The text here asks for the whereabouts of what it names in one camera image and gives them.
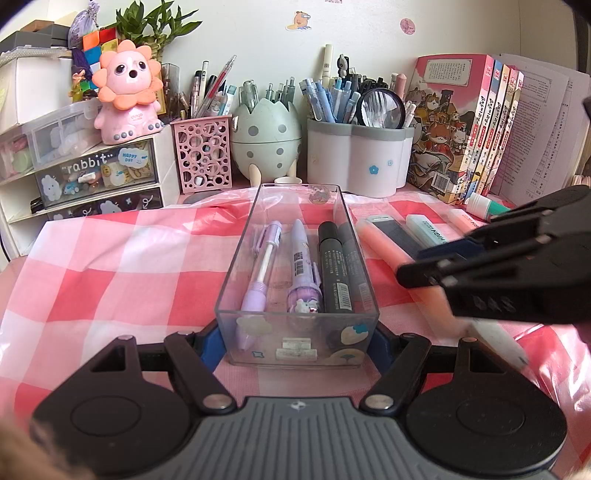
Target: pink gingham tablecloth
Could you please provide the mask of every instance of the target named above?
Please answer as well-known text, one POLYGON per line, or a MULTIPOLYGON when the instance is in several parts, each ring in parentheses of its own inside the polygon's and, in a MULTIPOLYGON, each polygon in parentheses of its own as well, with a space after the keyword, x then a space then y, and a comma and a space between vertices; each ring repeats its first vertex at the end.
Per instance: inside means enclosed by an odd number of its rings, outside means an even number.
MULTIPOLYGON (((27 258, 0 325, 0 406, 30 416, 39 402, 113 338, 160 342, 179 330, 198 331, 214 305, 246 224, 255 189, 225 192, 196 205, 48 222, 27 258)), ((426 215, 450 239, 443 220, 451 208, 420 192, 389 199, 345 195, 353 220, 387 214, 426 215)), ((317 212, 301 207, 304 223, 317 212)), ((380 307, 395 333, 437 338, 394 273, 363 245, 380 307)), ((591 444, 591 361, 572 327, 505 326, 526 349, 528 376, 565 411, 570 434, 556 466, 578 467, 591 444)), ((378 379, 371 362, 337 371, 278 371, 234 367, 217 377, 241 401, 246 395, 349 395, 358 401, 378 379)), ((153 381, 165 382, 158 374, 153 381)))

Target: screw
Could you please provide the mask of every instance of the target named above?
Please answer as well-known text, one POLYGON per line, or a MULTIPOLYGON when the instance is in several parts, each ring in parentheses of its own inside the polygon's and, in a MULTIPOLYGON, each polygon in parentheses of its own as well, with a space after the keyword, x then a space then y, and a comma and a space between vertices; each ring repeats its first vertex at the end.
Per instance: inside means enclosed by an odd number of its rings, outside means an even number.
POLYGON ((365 404, 373 410, 388 410, 394 405, 394 400, 387 395, 370 395, 365 399, 365 404))
POLYGON ((223 393, 216 393, 205 397, 203 405, 211 410, 224 410, 232 405, 232 398, 223 393))

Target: book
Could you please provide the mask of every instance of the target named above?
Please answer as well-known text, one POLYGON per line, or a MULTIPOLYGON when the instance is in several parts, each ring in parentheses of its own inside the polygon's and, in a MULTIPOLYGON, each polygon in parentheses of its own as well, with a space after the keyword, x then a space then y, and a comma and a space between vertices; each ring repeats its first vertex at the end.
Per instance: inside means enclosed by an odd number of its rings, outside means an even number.
POLYGON ((515 75, 515 89, 513 91, 513 95, 511 96, 511 107, 509 109, 509 114, 507 115, 507 122, 501 134, 501 141, 499 143, 499 148, 496 153, 496 157, 491 165, 491 170, 488 174, 488 178, 486 179, 485 184, 482 186, 482 195, 484 196, 488 195, 493 185, 493 182, 495 181, 499 165, 503 160, 503 155, 505 154, 507 144, 509 143, 509 139, 511 137, 511 131, 513 129, 513 124, 515 123, 515 118, 517 115, 517 109, 519 108, 519 99, 521 98, 521 90, 523 88, 524 75, 519 70, 515 69, 511 69, 511 73, 515 75))
POLYGON ((523 205, 572 181, 580 165, 589 118, 586 73, 517 55, 499 60, 524 74, 519 108, 491 192, 523 205))
POLYGON ((495 60, 495 66, 492 71, 491 89, 488 92, 488 100, 486 101, 486 108, 484 111, 484 117, 482 119, 482 125, 478 132, 478 140, 468 170, 466 171, 466 182, 464 183, 463 191, 460 200, 466 203, 470 195, 476 191, 478 181, 484 170, 483 162, 490 149, 486 148, 486 140, 488 137, 489 129, 493 122, 493 115, 497 106, 497 97, 501 89, 501 75, 503 73, 503 64, 499 60, 495 60))
POLYGON ((462 193, 494 63, 483 54, 432 55, 417 61, 406 98, 417 105, 408 181, 446 203, 456 203, 462 193))
POLYGON ((499 151, 501 146, 501 141, 503 140, 503 134, 505 133, 505 129, 507 126, 507 120, 509 119, 509 113, 511 112, 511 105, 513 104, 513 96, 515 95, 515 90, 517 89, 517 77, 519 76, 519 71, 512 69, 505 65, 503 68, 503 75, 507 73, 508 81, 507 87, 505 92, 505 98, 503 99, 503 106, 501 110, 501 115, 499 118, 498 126, 495 131, 494 138, 492 140, 491 152, 488 155, 488 159, 485 164, 484 171, 482 173, 482 177, 478 181, 478 186, 476 187, 476 193, 482 195, 482 192, 485 189, 486 182, 490 176, 491 170, 498 167, 498 163, 495 162, 496 155, 499 151))

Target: purple multicolor pen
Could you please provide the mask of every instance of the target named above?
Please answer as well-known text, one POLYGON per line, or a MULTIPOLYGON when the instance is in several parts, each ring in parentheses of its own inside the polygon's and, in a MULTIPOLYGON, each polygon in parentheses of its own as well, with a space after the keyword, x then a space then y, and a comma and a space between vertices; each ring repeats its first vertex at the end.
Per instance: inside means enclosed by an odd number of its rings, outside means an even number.
POLYGON ((318 266, 310 259, 308 237, 304 225, 298 219, 291 230, 293 243, 293 284, 287 294, 287 311, 290 313, 317 313, 320 311, 322 293, 318 286, 318 266))

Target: comic book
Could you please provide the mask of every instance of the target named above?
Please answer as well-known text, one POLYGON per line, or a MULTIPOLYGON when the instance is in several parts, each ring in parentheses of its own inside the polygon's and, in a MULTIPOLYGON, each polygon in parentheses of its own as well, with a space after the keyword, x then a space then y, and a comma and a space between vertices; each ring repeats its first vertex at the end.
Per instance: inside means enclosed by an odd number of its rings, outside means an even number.
POLYGON ((485 117, 480 134, 478 135, 478 143, 473 158, 478 156, 476 167, 472 174, 470 185, 466 189, 466 194, 463 197, 463 203, 467 203, 470 195, 476 191, 478 183, 482 178, 488 155, 491 152, 492 140, 496 133, 496 127, 499 124, 501 111, 503 110, 503 103, 505 102, 505 94, 507 92, 507 83, 509 80, 509 73, 511 70, 499 61, 495 61, 495 68, 492 73, 491 91, 488 94, 488 103, 486 105, 485 117))
POLYGON ((482 54, 420 57, 407 100, 417 105, 408 181, 456 203, 483 122, 495 61, 482 54))
POLYGON ((478 186, 476 187, 476 193, 481 195, 484 191, 486 181, 491 173, 492 166, 496 159, 496 154, 501 146, 501 140, 503 139, 503 134, 505 133, 505 128, 507 126, 507 120, 509 119, 509 113, 511 111, 511 105, 513 104, 513 96, 515 95, 515 90, 517 89, 517 78, 519 76, 519 71, 509 68, 507 65, 505 65, 505 68, 503 69, 503 75, 505 75, 505 69, 509 70, 509 80, 507 82, 507 91, 505 93, 501 117, 499 119, 499 125, 492 141, 491 152, 488 155, 484 172, 482 173, 482 177, 480 178, 478 186))
POLYGON ((513 103, 511 105, 511 111, 509 112, 509 118, 507 119, 505 132, 503 133, 503 138, 501 140, 501 146, 499 147, 499 151, 496 153, 496 158, 495 162, 492 165, 491 173, 486 179, 485 187, 482 190, 482 194, 484 196, 488 195, 488 192, 491 189, 492 182, 495 179, 496 172, 498 171, 499 165, 501 164, 501 160, 503 160, 503 154, 505 153, 505 149, 507 148, 507 142, 509 141, 511 129, 513 128, 513 122, 515 121, 515 114, 517 113, 517 107, 519 106, 519 98, 521 97, 521 89, 523 87, 523 78, 523 73, 519 72, 517 76, 517 88, 515 89, 515 93, 513 95, 513 103))

